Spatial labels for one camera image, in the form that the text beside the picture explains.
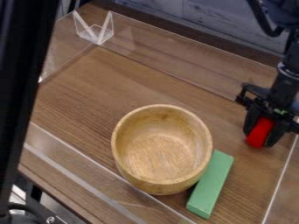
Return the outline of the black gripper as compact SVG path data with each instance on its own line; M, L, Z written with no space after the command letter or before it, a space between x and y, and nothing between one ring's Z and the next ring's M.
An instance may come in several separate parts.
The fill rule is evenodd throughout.
M295 121L295 117L299 116L299 99L294 98L290 107L283 108L267 99L270 95L268 88L250 83L243 83L240 86L242 90L236 96L235 102L244 106L247 110L243 126L243 132L246 135L250 134L258 123L260 111L267 115L278 115L284 118L284 121L275 122L274 128L267 135L266 147L272 147L286 132L299 134L299 122Z

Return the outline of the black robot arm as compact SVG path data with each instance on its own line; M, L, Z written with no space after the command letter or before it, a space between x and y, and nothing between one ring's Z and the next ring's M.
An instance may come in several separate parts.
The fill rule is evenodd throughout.
M247 0L264 34L288 31L284 52L270 88L242 84L236 103L247 110L243 132L247 144L272 147L286 133L299 134L299 0Z

